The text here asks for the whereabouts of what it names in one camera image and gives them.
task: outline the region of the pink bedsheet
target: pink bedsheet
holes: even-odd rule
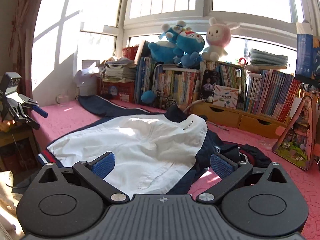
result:
[[[159,109],[137,106],[122,101],[113,100],[113,102],[128,108],[139,107],[150,112],[163,112]],[[43,109],[49,114],[47,118],[43,118],[38,114],[31,114],[32,118],[41,125],[40,130],[34,131],[34,134],[42,150],[45,149],[52,140],[99,119],[98,116],[84,110],[77,101],[55,106],[46,106],[43,107]],[[239,144],[248,143],[249,145],[258,147],[273,162],[281,163],[309,205],[309,217],[303,229],[304,237],[306,239],[320,240],[320,173],[316,163],[313,163],[308,171],[302,171],[293,164],[275,155],[270,150],[276,141],[274,139],[267,139],[234,128],[228,128],[229,131],[225,131],[210,123],[208,124],[208,128],[216,132],[223,141],[231,141]],[[197,196],[219,181],[221,181],[221,179],[217,174],[214,173],[212,169],[209,169],[209,171],[191,186],[189,193]]]

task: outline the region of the wall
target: wall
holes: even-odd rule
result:
[[[76,96],[76,69],[81,0],[42,0],[34,33],[31,75],[33,99],[40,106],[56,96]]]
[[[17,2],[18,0],[0,0],[0,76],[12,71],[8,48]]]

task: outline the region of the wooden nightstand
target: wooden nightstand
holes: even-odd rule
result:
[[[11,132],[0,132],[0,169],[12,171],[14,184],[26,179],[41,167],[36,158],[38,154],[32,128],[28,125],[15,126],[11,128]]]

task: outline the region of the blue gripper pad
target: blue gripper pad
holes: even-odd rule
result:
[[[229,176],[234,170],[234,166],[220,158],[216,154],[212,154],[210,158],[210,165],[212,170],[221,178],[224,179]]]
[[[104,179],[115,167],[115,155],[113,153],[108,154],[103,159],[92,165],[91,171]]]

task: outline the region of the pink curtain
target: pink curtain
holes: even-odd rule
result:
[[[32,98],[31,52],[36,17],[41,0],[18,0],[9,46],[13,71],[22,76],[19,92]]]

